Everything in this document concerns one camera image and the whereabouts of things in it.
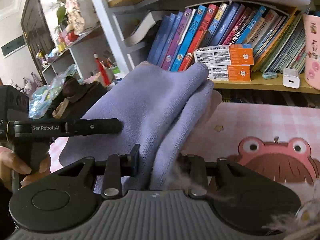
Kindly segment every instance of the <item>lavender cloth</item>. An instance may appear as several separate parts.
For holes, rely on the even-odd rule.
[[[106,160],[111,154],[129,153],[139,143],[139,174],[122,178],[123,188],[162,189],[171,164],[210,102],[213,83],[207,78],[202,63],[184,72],[141,63],[82,117],[118,118],[123,131],[69,138],[60,163],[66,166],[85,156]]]

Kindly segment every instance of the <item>orange box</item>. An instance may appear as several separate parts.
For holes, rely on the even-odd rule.
[[[197,49],[195,62],[202,62],[207,67],[225,65],[253,65],[251,44],[219,45]]]
[[[229,65],[208,67],[208,79],[212,81],[250,81],[249,65]]]

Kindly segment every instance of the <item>screw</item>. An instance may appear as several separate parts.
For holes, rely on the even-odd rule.
[[[119,194],[119,190],[116,188],[107,188],[103,191],[106,196],[116,196]]]
[[[191,190],[191,194],[193,196],[203,196],[203,195],[207,194],[207,190],[204,188],[194,188]]]

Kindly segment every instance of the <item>frog eye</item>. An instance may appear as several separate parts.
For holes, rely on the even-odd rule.
[[[255,140],[248,140],[243,144],[243,150],[247,153],[255,153],[259,150],[259,143]]]
[[[301,140],[295,141],[292,147],[293,147],[293,150],[299,154],[304,154],[307,150],[306,144]]]

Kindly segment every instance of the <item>white charger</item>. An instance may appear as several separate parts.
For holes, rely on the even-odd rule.
[[[296,69],[284,68],[282,84],[285,87],[298,89],[300,87],[300,77],[298,71]]]

